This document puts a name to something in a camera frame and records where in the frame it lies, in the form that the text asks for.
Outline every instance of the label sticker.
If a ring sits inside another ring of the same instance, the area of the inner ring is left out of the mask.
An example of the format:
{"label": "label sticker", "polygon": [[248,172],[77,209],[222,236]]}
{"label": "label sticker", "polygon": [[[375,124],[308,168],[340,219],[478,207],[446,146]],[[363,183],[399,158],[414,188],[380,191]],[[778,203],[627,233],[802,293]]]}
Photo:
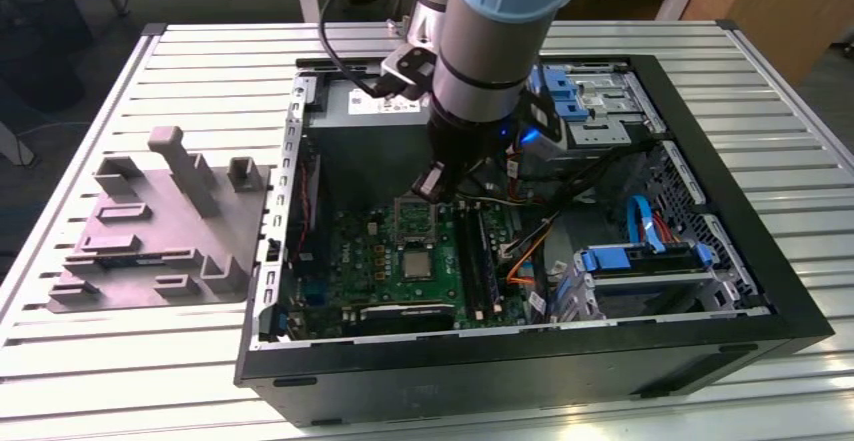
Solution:
{"label": "label sticker", "polygon": [[558,276],[566,272],[567,265],[563,261],[555,260],[555,264],[551,266],[550,276]]}
{"label": "label sticker", "polygon": [[348,114],[419,113],[420,110],[420,103],[418,101],[410,101],[402,96],[391,99],[374,99],[360,89],[350,91],[350,102],[347,104]]}
{"label": "label sticker", "polygon": [[529,295],[529,303],[531,303],[534,309],[539,311],[539,314],[546,314],[546,300],[534,291],[531,291]]}
{"label": "label sticker", "polygon": [[519,163],[517,161],[507,161],[507,177],[513,179],[519,177]]}

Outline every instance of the blue light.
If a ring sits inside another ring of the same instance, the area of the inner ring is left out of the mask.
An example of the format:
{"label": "blue light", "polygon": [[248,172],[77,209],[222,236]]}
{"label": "blue light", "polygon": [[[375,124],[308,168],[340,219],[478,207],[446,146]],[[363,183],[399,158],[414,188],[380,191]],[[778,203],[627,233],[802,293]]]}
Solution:
{"label": "blue light", "polygon": [[526,134],[522,137],[522,144],[529,144],[531,141],[537,139],[538,136],[539,136],[539,131],[533,129],[531,131],[529,131],[529,134]]}

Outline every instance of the green circuit board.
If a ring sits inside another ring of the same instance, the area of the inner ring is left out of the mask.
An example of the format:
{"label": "green circuit board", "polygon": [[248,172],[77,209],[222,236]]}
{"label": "green circuit board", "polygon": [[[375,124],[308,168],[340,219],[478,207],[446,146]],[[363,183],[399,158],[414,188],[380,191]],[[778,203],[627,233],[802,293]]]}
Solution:
{"label": "green circuit board", "polygon": [[[340,336],[340,311],[360,306],[442,304],[454,307],[454,329],[525,323],[521,296],[504,297],[500,314],[474,319],[466,305],[451,205],[403,202],[335,214],[331,274],[324,306],[307,311],[310,337]],[[488,242],[508,242],[511,218],[500,206],[480,210]]]}

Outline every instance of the slotted metal table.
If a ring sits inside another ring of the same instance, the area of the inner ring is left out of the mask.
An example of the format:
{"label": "slotted metal table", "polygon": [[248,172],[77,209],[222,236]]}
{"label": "slotted metal table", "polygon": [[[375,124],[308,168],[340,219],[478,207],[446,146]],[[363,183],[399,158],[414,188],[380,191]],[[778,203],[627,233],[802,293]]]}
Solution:
{"label": "slotted metal table", "polygon": [[[342,55],[384,56],[396,45],[380,24],[335,24],[328,32]],[[59,315],[44,308],[100,192],[91,173],[102,155],[166,167],[146,140],[154,126],[178,125],[212,166],[247,155],[274,164],[295,61],[324,57],[314,25],[148,33],[0,288],[0,440],[367,433],[733,440],[854,432],[853,157],[741,32],[713,22],[557,23],[543,51],[658,56],[837,335],[689,397],[307,431],[232,385],[242,303]]]}

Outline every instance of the motherboard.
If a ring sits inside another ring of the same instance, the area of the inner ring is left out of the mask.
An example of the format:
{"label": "motherboard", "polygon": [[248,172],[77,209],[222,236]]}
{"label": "motherboard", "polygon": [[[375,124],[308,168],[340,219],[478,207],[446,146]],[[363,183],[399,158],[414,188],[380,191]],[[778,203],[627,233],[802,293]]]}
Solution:
{"label": "motherboard", "polygon": [[330,273],[303,286],[308,339],[526,323],[500,278],[511,208],[478,202],[335,213]]}

